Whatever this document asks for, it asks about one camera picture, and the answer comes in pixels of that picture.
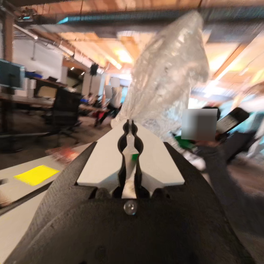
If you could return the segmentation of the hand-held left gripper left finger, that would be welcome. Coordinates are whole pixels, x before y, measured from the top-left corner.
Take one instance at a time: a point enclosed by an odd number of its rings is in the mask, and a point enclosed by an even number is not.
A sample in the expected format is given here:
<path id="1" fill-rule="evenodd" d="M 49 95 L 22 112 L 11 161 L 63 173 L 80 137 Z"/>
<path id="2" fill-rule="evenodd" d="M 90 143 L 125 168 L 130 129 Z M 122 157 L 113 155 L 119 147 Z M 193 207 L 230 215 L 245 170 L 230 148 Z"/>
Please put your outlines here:
<path id="1" fill-rule="evenodd" d="M 122 191 L 126 180 L 126 165 L 123 154 L 127 147 L 128 120 L 101 137 L 87 160 L 77 184 L 105 188 L 110 193 Z"/>

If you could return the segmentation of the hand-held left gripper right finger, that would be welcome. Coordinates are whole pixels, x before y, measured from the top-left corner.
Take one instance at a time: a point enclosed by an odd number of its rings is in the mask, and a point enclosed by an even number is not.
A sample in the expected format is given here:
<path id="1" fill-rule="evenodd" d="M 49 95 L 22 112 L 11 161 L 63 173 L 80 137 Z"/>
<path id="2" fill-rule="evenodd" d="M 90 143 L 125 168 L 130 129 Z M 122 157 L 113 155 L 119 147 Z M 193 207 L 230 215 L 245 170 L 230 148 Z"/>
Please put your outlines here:
<path id="1" fill-rule="evenodd" d="M 156 189 L 184 185 L 185 180 L 163 141 L 136 122 L 134 147 L 138 151 L 134 175 L 137 196 L 152 196 Z"/>

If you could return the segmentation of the clear plastic bag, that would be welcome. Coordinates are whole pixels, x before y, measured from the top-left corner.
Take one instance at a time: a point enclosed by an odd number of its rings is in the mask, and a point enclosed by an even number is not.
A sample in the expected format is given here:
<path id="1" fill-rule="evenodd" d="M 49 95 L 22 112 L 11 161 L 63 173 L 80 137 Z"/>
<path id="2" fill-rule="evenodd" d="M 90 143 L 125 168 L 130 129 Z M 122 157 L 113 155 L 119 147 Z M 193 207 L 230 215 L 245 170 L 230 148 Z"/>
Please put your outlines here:
<path id="1" fill-rule="evenodd" d="M 209 77 L 202 40 L 203 18 L 190 11 L 158 32 L 138 58 L 132 82 L 112 128 L 133 120 L 157 136 L 162 145 L 180 149 L 172 133 L 179 132 L 191 89 Z"/>

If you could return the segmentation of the person's right forearm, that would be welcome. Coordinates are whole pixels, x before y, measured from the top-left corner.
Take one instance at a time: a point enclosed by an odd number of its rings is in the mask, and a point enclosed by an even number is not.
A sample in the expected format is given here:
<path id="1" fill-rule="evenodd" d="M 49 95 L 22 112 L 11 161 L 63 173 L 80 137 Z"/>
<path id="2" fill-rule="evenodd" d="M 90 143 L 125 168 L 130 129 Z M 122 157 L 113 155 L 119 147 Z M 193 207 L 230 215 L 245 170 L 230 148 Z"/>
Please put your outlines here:
<path id="1" fill-rule="evenodd" d="M 197 155 L 205 161 L 211 185 L 230 221 L 237 229 L 264 235 L 263 195 L 242 190 L 229 174 L 222 149 L 216 141 L 197 141 Z"/>

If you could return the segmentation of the green plastic bin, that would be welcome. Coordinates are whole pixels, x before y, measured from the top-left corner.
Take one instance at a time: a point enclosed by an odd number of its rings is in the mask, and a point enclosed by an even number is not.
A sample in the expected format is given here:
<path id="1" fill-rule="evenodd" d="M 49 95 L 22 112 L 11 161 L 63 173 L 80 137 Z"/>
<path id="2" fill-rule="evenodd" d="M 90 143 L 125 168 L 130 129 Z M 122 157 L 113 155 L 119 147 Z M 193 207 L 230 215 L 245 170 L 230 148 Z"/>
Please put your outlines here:
<path id="1" fill-rule="evenodd" d="M 191 140 L 181 139 L 181 136 L 174 133 L 169 136 L 162 137 L 161 140 L 169 143 L 177 151 L 179 151 L 187 160 L 194 160 L 197 147 Z"/>

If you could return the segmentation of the brown product box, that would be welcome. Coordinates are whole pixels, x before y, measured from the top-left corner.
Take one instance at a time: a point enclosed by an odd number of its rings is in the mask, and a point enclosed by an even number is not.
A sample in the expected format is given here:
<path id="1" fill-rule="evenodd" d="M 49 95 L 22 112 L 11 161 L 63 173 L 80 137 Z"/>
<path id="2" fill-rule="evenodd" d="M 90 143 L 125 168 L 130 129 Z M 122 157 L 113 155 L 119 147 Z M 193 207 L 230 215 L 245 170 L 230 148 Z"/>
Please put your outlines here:
<path id="1" fill-rule="evenodd" d="M 48 156 L 51 156 L 54 160 L 64 164 L 71 163 L 74 159 L 76 159 L 80 155 L 79 152 L 75 151 L 70 147 L 52 148 L 46 150 L 45 153 Z"/>

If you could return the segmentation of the flat yellow paper note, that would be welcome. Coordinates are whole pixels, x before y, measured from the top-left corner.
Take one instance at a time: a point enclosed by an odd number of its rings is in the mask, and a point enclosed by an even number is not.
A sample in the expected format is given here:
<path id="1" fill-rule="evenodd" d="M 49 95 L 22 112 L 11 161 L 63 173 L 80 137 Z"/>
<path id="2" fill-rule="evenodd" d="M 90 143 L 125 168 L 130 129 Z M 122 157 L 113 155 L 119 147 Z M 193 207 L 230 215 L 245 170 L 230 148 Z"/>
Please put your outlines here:
<path id="1" fill-rule="evenodd" d="M 59 170 L 41 165 L 29 171 L 16 175 L 14 176 L 14 178 L 30 186 L 36 186 L 59 172 Z"/>

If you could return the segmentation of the black mesh office chair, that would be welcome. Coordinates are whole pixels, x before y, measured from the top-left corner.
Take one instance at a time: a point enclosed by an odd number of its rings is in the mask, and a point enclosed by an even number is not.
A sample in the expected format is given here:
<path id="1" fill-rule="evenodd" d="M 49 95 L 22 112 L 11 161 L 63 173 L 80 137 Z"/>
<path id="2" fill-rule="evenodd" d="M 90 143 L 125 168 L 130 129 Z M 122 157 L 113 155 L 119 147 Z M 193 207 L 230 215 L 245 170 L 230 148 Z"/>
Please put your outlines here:
<path id="1" fill-rule="evenodd" d="M 56 130 L 72 129 L 78 123 L 82 95 L 58 89 L 52 107 L 51 124 Z"/>

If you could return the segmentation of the black high-back office chair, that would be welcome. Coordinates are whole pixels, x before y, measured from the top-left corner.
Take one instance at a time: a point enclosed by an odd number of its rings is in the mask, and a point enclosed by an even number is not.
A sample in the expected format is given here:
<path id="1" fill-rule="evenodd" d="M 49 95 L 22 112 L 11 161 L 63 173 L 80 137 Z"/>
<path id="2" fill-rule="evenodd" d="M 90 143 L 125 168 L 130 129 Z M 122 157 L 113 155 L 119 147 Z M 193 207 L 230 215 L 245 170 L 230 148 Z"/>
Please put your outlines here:
<path id="1" fill-rule="evenodd" d="M 240 107 L 234 108 L 229 114 L 216 123 L 216 132 L 224 134 L 248 119 L 250 114 Z"/>

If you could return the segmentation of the framed panel on stand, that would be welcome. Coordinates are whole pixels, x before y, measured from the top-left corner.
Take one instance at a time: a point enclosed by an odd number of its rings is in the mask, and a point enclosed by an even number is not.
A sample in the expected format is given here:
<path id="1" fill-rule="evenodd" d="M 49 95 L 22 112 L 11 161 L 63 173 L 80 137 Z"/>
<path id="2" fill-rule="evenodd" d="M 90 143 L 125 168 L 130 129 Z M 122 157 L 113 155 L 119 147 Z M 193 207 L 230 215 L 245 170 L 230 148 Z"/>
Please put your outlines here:
<path id="1" fill-rule="evenodd" d="M 0 59 L 0 86 L 24 90 L 25 66 Z"/>

